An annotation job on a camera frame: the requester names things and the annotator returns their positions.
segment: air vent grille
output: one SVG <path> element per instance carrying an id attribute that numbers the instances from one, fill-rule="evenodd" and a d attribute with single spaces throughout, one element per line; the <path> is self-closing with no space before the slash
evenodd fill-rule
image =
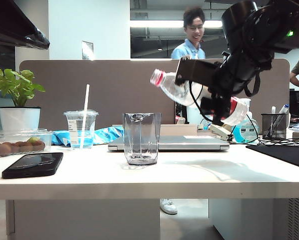
<path id="1" fill-rule="evenodd" d="M 288 200 L 288 240 L 299 240 L 299 198 Z"/>

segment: black phone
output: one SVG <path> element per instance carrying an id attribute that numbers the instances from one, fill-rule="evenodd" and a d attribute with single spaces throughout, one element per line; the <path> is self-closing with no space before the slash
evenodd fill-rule
<path id="1" fill-rule="evenodd" d="M 22 156 L 2 173 L 3 179 L 54 175 L 62 161 L 62 152 L 31 153 Z"/>

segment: white straw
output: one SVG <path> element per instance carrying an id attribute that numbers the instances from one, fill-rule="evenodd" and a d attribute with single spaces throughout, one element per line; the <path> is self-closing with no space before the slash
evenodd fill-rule
<path id="1" fill-rule="evenodd" d="M 83 112 L 83 125 L 81 127 L 81 138 L 80 138 L 80 146 L 79 146 L 80 149 L 83 148 L 83 144 L 84 144 L 84 140 L 85 140 L 85 124 L 86 124 L 86 114 L 87 114 L 88 103 L 89 103 L 89 92 L 90 92 L 90 85 L 86 84 L 84 112 Z"/>

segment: computer monitor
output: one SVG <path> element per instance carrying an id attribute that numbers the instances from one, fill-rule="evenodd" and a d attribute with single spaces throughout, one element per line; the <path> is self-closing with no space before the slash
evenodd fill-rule
<path id="1" fill-rule="evenodd" d="M 299 90 L 289 90 L 289 113 L 292 118 L 299 118 Z"/>

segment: blue cloth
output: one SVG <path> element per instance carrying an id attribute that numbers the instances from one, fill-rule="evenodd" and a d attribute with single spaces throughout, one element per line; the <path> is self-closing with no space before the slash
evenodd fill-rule
<path id="1" fill-rule="evenodd" d="M 110 126 L 95 130 L 93 145 L 108 144 L 124 134 L 122 126 Z M 70 132 L 67 130 L 53 131 L 51 137 L 52 145 L 71 146 Z"/>
<path id="2" fill-rule="evenodd" d="M 178 45 L 171 53 L 172 59 L 180 59 L 185 55 L 191 55 L 192 59 L 205 59 L 205 52 L 201 49 L 201 45 L 198 44 L 198 49 L 194 47 L 190 40 L 187 38 L 185 42 Z"/>

